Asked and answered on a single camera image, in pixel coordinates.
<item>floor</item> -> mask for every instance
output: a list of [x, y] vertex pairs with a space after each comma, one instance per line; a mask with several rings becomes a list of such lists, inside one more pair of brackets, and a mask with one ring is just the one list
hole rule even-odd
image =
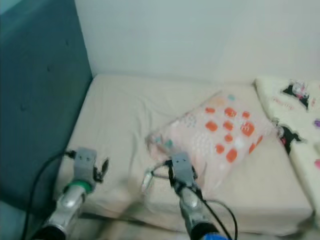
[[[166, 231], [137, 223], [119, 220], [81, 219], [75, 227], [70, 240], [189, 240], [184, 233]], [[291, 236], [240, 233], [238, 240], [320, 240], [320, 231], [306, 230]]]

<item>pink pillow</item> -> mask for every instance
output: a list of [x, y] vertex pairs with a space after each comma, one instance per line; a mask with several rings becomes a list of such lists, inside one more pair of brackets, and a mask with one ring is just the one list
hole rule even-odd
[[274, 130], [234, 95], [218, 92], [203, 104], [152, 132], [146, 143], [156, 161], [187, 152], [203, 192], [215, 189], [231, 170]]

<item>mattress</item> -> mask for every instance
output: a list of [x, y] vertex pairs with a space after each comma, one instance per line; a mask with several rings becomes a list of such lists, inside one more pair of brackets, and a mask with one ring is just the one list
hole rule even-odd
[[255, 84], [268, 117], [277, 122], [320, 226], [320, 81], [259, 77]]
[[[155, 164], [147, 151], [145, 137], [221, 88], [211, 83], [96, 76], [68, 144], [68, 149], [96, 149], [98, 168], [110, 157], [104, 183], [98, 184], [95, 192], [88, 196], [84, 211], [185, 232], [179, 199], [168, 181], [156, 180], [147, 198], [141, 201], [140, 185], [145, 169]], [[263, 113], [253, 86], [225, 85], [223, 88]], [[72, 178], [73, 160], [65, 157], [59, 169], [55, 196]], [[232, 208], [242, 232], [290, 234], [312, 214], [276, 135], [266, 137], [263, 144], [233, 169], [216, 190], [215, 198]], [[232, 229], [228, 213], [218, 206], [212, 207]]]

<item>bed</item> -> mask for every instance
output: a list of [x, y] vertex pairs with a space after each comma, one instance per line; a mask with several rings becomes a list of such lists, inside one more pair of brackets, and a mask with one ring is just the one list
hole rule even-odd
[[[124, 219], [185, 232], [178, 198], [166, 180], [157, 180], [141, 201], [140, 184], [151, 159], [145, 137], [150, 131], [226, 89], [263, 113], [252, 85], [217, 85], [146, 77], [97, 75], [86, 95], [68, 144], [98, 152], [97, 166], [110, 157], [104, 183], [97, 185], [84, 205], [86, 213]], [[312, 215], [310, 206], [276, 134], [236, 167], [216, 191], [216, 198], [234, 211], [242, 232], [287, 235]], [[55, 196], [73, 177], [73, 160], [61, 163]], [[214, 209], [232, 228], [230, 216]]]
[[320, 226], [320, 81], [258, 77], [258, 96], [276, 121], [292, 165]]

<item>patterned pillowcase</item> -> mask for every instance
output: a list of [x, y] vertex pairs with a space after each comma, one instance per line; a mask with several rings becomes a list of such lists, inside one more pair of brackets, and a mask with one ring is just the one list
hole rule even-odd
[[203, 104], [152, 132], [146, 143], [156, 161], [187, 152], [205, 191], [216, 188], [231, 170], [274, 130], [232, 94], [218, 92]]

